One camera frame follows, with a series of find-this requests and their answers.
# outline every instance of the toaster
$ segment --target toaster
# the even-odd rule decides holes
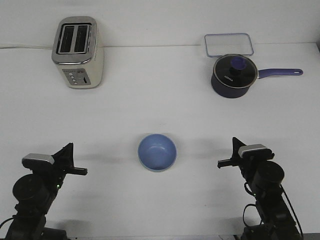
[[[71,16],[60,22],[51,58],[68,87],[90,89],[101,82],[105,53],[99,38],[92,17]]]

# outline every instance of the saucepan handle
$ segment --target saucepan handle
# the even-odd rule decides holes
[[[269,77],[272,75],[286,75],[286,76],[300,76],[304,74],[301,69],[295,68],[268,68],[259,70],[259,79]]]

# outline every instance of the blue bowl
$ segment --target blue bowl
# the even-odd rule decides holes
[[[138,156],[144,167],[160,172],[174,164],[177,149],[174,142],[165,135],[151,134],[140,142]]]

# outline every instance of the white wall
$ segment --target white wall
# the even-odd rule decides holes
[[[52,46],[59,22],[91,16],[105,46],[198,45],[204,34],[253,43],[314,43],[319,0],[2,0],[0,44]]]

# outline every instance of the purple knob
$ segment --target purple knob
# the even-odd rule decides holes
[[[236,70],[243,70],[247,67],[246,59],[242,56],[234,56],[231,61],[231,66]]]

